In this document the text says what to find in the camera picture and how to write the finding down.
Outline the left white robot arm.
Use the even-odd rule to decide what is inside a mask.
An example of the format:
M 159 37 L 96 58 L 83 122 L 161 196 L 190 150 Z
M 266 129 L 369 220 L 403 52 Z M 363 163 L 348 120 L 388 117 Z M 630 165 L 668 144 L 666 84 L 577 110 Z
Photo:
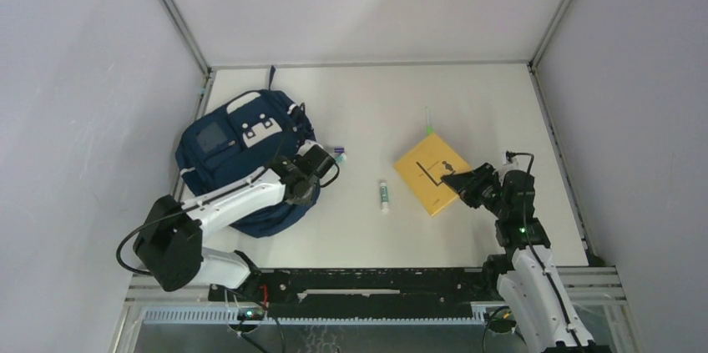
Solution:
M 324 178 L 333 180 L 338 163 L 320 144 L 307 140 L 291 157 L 279 156 L 265 166 L 212 192 L 183 202 L 166 195 L 156 200 L 145 222 L 126 240 L 166 292 L 187 285 L 229 288 L 241 300 L 261 288 L 259 270 L 239 251 L 225 252 L 205 241 L 237 220 L 278 204 L 304 206 Z

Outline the navy blue student backpack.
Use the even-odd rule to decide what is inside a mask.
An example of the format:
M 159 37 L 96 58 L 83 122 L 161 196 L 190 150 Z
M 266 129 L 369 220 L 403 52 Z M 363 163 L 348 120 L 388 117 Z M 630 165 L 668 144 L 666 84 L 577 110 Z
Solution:
M 305 104 L 282 90 L 252 89 L 194 121 L 182 133 L 175 159 L 194 198 L 242 179 L 279 156 L 291 157 L 307 140 L 317 142 Z M 304 218 L 324 187 L 322 179 L 312 204 L 278 204 L 229 227 L 254 238 L 279 234 Z

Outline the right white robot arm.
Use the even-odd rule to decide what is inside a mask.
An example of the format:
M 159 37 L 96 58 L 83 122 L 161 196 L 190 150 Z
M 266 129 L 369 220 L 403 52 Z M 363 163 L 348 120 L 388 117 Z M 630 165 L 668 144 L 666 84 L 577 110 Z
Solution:
M 530 352 L 609 352 L 579 318 L 554 263 L 551 241 L 534 215 L 531 169 L 500 172 L 483 164 L 441 181 L 473 209 L 494 218 L 503 253 L 483 264 L 483 291 L 503 300 Z

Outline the yellow Little Prince book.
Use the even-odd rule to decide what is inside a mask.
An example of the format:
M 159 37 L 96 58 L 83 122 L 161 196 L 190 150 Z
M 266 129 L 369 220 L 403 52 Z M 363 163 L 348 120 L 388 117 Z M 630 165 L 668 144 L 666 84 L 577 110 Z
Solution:
M 431 133 L 396 161 L 394 169 L 434 217 L 458 199 L 442 177 L 466 173 L 471 166 L 439 135 Z

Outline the teal white glue stick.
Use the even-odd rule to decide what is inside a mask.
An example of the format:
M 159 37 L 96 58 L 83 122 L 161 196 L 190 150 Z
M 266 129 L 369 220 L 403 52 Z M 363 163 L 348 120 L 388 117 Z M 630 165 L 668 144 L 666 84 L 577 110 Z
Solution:
M 381 211 L 383 213 L 388 213 L 390 210 L 390 200 L 389 200 L 387 182 L 385 180 L 380 181 L 378 188 L 379 188 Z

